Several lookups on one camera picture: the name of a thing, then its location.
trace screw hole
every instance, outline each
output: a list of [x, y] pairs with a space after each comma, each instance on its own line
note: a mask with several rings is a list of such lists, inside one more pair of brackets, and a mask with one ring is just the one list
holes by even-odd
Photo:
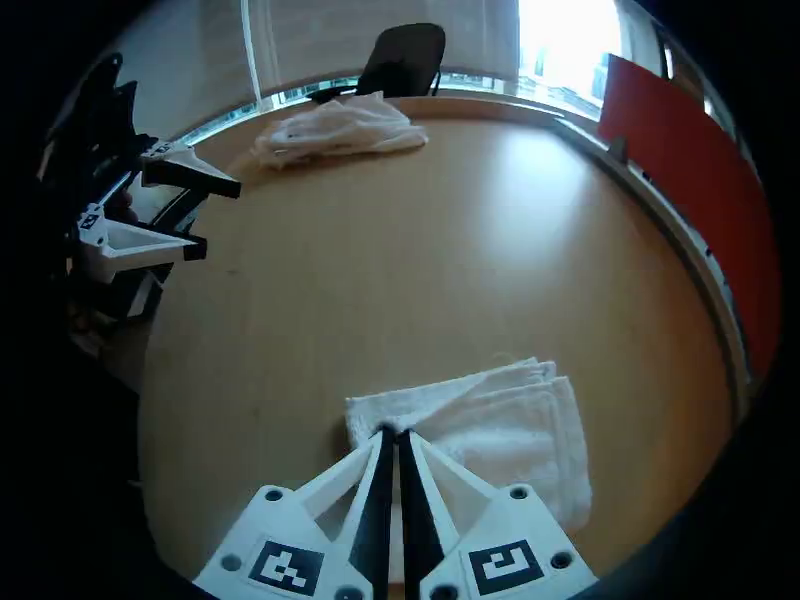
[[238, 571], [242, 568], [242, 559], [235, 554], [226, 554], [219, 562], [226, 571]]
[[566, 569], [572, 564], [572, 554], [569, 552], [556, 552], [550, 559], [550, 564], [555, 569]]
[[345, 586], [336, 590], [336, 595], [333, 598], [334, 600], [362, 600], [364, 594], [356, 587]]
[[431, 592], [431, 600], [456, 600], [458, 590], [453, 585], [437, 585]]

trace folded towel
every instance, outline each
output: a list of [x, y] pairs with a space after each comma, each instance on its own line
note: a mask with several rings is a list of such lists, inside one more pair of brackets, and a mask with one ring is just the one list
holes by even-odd
[[310, 156], [394, 152], [427, 142], [424, 127], [375, 92], [272, 123], [256, 138], [253, 154], [262, 165], [281, 168]]
[[[413, 428], [496, 487], [530, 484], [566, 530], [591, 509], [586, 442], [569, 379], [535, 358], [442, 383], [346, 400], [354, 447], [379, 425]], [[395, 477], [389, 578], [403, 580], [399, 480]]]

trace window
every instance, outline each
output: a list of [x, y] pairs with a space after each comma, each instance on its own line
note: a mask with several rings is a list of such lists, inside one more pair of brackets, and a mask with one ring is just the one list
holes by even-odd
[[519, 0], [518, 94], [600, 117], [609, 54], [621, 54], [614, 0]]
[[664, 45], [664, 60], [667, 65], [667, 79], [672, 79], [675, 77], [675, 66], [672, 62], [672, 50], [666, 44]]

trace crumpled white cloth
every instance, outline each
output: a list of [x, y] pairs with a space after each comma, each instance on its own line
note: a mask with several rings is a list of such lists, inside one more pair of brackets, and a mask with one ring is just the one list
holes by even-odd
[[[559, 524], [586, 524], [592, 504], [586, 441], [569, 379], [535, 358], [442, 383], [348, 398], [353, 447], [382, 424], [413, 428], [496, 487], [530, 484]], [[403, 581], [402, 513], [395, 477], [389, 578]]]
[[310, 156], [394, 152], [428, 142], [425, 128], [383, 99], [383, 92], [331, 100], [272, 123], [255, 141], [262, 165], [282, 168]]

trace wooden table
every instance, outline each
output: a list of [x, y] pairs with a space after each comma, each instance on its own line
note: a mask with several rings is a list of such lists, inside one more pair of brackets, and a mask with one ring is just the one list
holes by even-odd
[[168, 282], [142, 393], [150, 526], [187, 577], [259, 486], [299, 486], [348, 451], [347, 396], [555, 360], [594, 490], [572, 537], [598, 575], [729, 437], [712, 320], [637, 203], [547, 129], [423, 124], [418, 151], [279, 173], [248, 166], [251, 126], [223, 134], [242, 197], [202, 209], [208, 258]]

